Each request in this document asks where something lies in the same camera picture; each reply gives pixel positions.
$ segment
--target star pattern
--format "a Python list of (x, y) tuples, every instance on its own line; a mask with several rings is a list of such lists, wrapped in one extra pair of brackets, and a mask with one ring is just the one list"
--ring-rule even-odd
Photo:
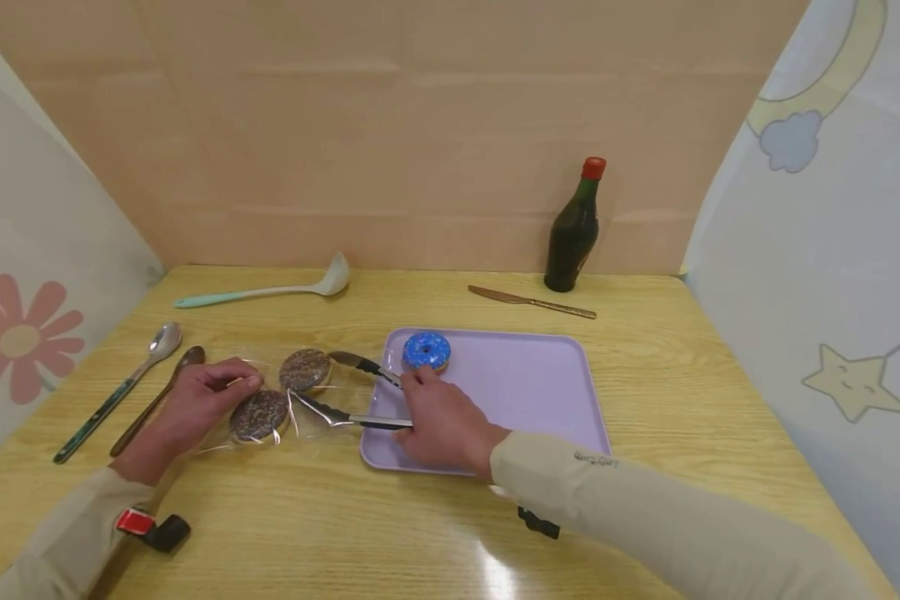
[(820, 371), (804, 378), (803, 385), (833, 398), (850, 423), (860, 421), (872, 408), (900, 413), (900, 398), (883, 386), (887, 356), (847, 360), (821, 343), (820, 362)]

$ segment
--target butter knife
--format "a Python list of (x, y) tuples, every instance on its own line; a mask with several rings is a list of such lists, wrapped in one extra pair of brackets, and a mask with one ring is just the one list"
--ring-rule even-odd
[(334, 350), (334, 352), (330, 352), (328, 356), (341, 365), (359, 368), (360, 371), (365, 373), (377, 375), (377, 377), (384, 379), (387, 383), (396, 386), (398, 390), (403, 389), (403, 385), (400, 384), (399, 375), (395, 372), (387, 371), (386, 368), (376, 364), (373, 360), (363, 358), (363, 356), (351, 352), (343, 352), (343, 350)]
[(495, 301), (499, 301), (501, 303), (532, 304), (533, 306), (540, 306), (540, 308), (549, 308), (550, 310), (567, 313), (568, 315), (577, 315), (578, 317), (584, 318), (597, 317), (597, 314), (594, 311), (584, 308), (574, 308), (573, 306), (564, 306), (563, 304), (556, 304), (553, 302), (538, 301), (538, 299), (533, 299), (532, 297), (513, 296), (512, 294), (507, 294), (506, 292), (488, 290), (484, 287), (477, 287), (476, 285), (468, 285), (467, 289), (471, 292), (474, 292), (474, 294), (478, 296), (495, 299)]
[(340, 428), (342, 425), (361, 425), (370, 429), (407, 429), (413, 427), (413, 422), (408, 418), (374, 417), (373, 415), (351, 415), (340, 409), (328, 406), (323, 402), (307, 396), (305, 393), (291, 392), (298, 402), (312, 410), (322, 418), (331, 428)]

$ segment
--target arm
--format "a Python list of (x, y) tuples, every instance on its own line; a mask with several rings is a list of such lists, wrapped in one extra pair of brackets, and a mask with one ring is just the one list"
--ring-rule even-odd
[(690, 598), (868, 597), (820, 537), (652, 469), (521, 432), (489, 465), (538, 517), (612, 544)]
[(114, 523), (128, 506), (146, 506), (153, 487), (98, 470), (37, 526), (0, 578), (0, 599), (84, 598), (124, 538)]
[[(243, 379), (228, 387), (236, 378)], [(178, 457), (260, 383), (260, 373), (239, 359), (185, 367), (153, 422), (37, 526), (0, 578), (0, 600), (85, 598), (126, 538), (114, 527), (123, 510), (154, 510), (156, 486), (172, 479), (161, 482)]]

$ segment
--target metal spoon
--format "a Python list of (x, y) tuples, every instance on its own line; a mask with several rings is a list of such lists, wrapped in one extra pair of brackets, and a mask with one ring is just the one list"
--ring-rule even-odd
[(119, 456), (120, 453), (123, 452), (123, 449), (127, 447), (127, 444), (137, 436), (137, 433), (141, 429), (143, 429), (149, 414), (151, 414), (153, 409), (158, 406), (160, 400), (167, 396), (167, 393), (173, 389), (173, 384), (177, 383), (177, 377), (180, 374), (180, 371), (187, 365), (203, 365), (203, 362), (206, 361), (206, 359), (208, 359), (208, 355), (203, 351), (203, 346), (191, 347), (180, 357), (180, 360), (177, 361), (177, 366), (173, 367), (173, 374), (170, 377), (170, 381), (167, 381), (167, 385), (163, 390), (156, 394), (156, 397), (147, 405), (147, 408), (140, 412), (140, 416), (136, 418), (136, 421), (130, 423), (127, 431), (124, 431), (119, 440), (113, 444), (113, 447), (110, 448), (110, 456)]
[(104, 400), (100, 408), (98, 408), (87, 422), (77, 430), (77, 433), (73, 434), (73, 437), (70, 437), (70, 440), (63, 444), (63, 448), (60, 448), (60, 451), (53, 455), (53, 461), (57, 463), (57, 465), (65, 463), (67, 459), (77, 451), (80, 444), (86, 441), (86, 438), (90, 437), (90, 434), (97, 428), (97, 425), (100, 425), (103, 419), (116, 408), (117, 404), (120, 403), (120, 400), (122, 400), (124, 396), (127, 396), (127, 393), (133, 389), (133, 386), (137, 384), (137, 381), (144, 377), (144, 373), (149, 371), (149, 368), (153, 365), (158, 364), (158, 362), (173, 354), (173, 350), (176, 350), (180, 345), (181, 339), (183, 339), (183, 334), (180, 331), (180, 323), (171, 321), (166, 323), (165, 326), (160, 327), (160, 330), (157, 331), (153, 341), (149, 343), (149, 356), (147, 356), (147, 360), (144, 361), (144, 364), (140, 365), (140, 368), (137, 368), (137, 370), (133, 372), (133, 375), (130, 375), (127, 379), (123, 379), (123, 382), (117, 387), (114, 393), (111, 393), (110, 397), (107, 398), (107, 400)]
[(238, 298), (252, 298), (254, 296), (273, 296), (275, 294), (290, 294), (291, 292), (310, 292), (320, 296), (332, 296), (340, 293), (350, 278), (350, 265), (343, 254), (337, 252), (332, 258), (330, 266), (323, 274), (323, 279), (313, 285), (293, 285), (290, 287), (267, 287), (260, 290), (248, 290), (246, 292), (225, 292), (225, 294), (205, 294), (203, 296), (191, 296), (178, 299), (173, 303), (173, 308), (196, 308), (197, 306), (209, 306), (210, 304), (228, 303)]

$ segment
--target beige sleeve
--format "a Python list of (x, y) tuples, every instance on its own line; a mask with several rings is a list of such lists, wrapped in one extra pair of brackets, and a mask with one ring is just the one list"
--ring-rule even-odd
[(803, 527), (650, 468), (521, 432), (490, 468), (527, 510), (619, 548), (689, 598), (871, 597)]
[(104, 468), (70, 492), (37, 526), (0, 578), (0, 600), (85, 598), (126, 535), (114, 529), (129, 506), (146, 506), (154, 488)]

